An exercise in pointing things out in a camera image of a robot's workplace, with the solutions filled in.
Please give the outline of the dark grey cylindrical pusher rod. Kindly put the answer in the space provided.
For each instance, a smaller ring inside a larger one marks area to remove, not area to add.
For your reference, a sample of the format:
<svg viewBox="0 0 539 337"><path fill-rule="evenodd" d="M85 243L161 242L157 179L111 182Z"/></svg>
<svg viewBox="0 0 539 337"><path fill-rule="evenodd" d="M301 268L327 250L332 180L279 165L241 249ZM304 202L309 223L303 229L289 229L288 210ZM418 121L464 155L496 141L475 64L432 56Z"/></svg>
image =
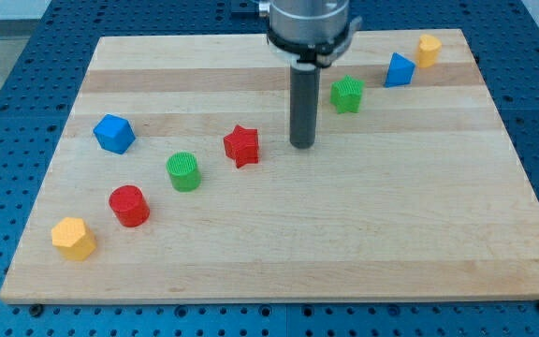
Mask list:
<svg viewBox="0 0 539 337"><path fill-rule="evenodd" d="M314 145L320 70L290 68L289 141L299 149Z"/></svg>

